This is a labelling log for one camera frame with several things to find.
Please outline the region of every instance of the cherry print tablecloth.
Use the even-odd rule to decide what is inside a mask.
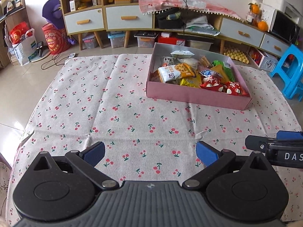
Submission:
[[[195,143],[249,155],[247,135],[274,137],[301,130],[290,106],[266,73],[238,66],[253,97],[232,110],[146,97],[150,55],[109,55],[68,60],[37,104],[22,135],[10,178],[6,217],[18,221],[12,192],[40,151],[64,155],[97,141],[106,145],[96,168],[124,180],[177,180],[203,169]],[[289,190],[283,220],[303,211],[303,180],[297,169],[275,168]]]

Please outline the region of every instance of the cable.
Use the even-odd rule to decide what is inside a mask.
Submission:
[[[54,65],[56,65],[56,66],[64,65],[65,63],[61,63],[61,64],[58,64],[58,63],[59,63],[60,61],[62,61],[63,59],[68,58],[69,56],[64,57],[64,58],[62,58],[61,60],[59,60],[58,62],[56,62],[55,60],[60,56],[60,54],[61,54],[61,53],[56,54],[56,55],[53,55],[51,60],[49,60],[49,61],[47,61],[47,62],[45,62],[45,63],[43,63],[43,64],[41,65],[41,69],[42,69],[42,70],[46,70],[46,69],[48,69],[48,68],[50,68],[50,67],[52,67],[52,66],[54,66]],[[51,62],[52,60],[54,61],[54,64],[52,64],[51,66],[48,66],[47,68],[44,68],[44,69],[42,68],[43,65],[45,65],[45,64],[47,64],[47,63],[49,63],[49,62]]]
[[[188,17],[188,5],[187,0],[183,0],[185,2],[186,16]],[[185,28],[186,28],[187,18],[185,18],[185,25],[183,26],[183,36],[185,36]]]

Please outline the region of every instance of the white drawer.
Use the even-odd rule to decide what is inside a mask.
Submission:
[[[68,34],[104,28],[101,8],[69,14],[64,16],[64,18]]]
[[[260,48],[281,57],[289,48],[289,46],[279,41],[278,39],[275,39],[274,37],[266,34]]]
[[[245,24],[223,18],[220,35],[259,47],[264,33]]]
[[[139,5],[107,7],[106,17],[109,30],[126,28],[152,29],[152,14],[142,14]]]

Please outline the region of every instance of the blue plastic stool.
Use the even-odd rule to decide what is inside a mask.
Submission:
[[[290,54],[293,54],[295,59],[290,67],[286,68],[283,66],[283,63]],[[274,70],[269,73],[269,76],[273,77],[276,73],[279,74],[282,80],[285,82],[285,87],[282,90],[283,95],[287,99],[291,99],[293,91],[298,86],[299,82],[301,82],[301,78],[303,76],[303,52],[292,44],[285,51]]]
[[[297,87],[295,87],[294,91],[290,95],[290,99],[292,99],[295,94],[299,94],[299,102],[302,101],[302,98],[303,98],[303,84],[302,84],[302,82],[299,82]]]

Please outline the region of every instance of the green snack bag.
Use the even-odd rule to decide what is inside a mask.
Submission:
[[[234,74],[232,73],[232,70],[230,68],[230,64],[229,63],[223,62],[223,61],[219,61],[219,60],[214,60],[213,65],[214,66],[222,65],[223,69],[224,69],[226,75],[229,77],[230,81],[231,82],[235,82]]]

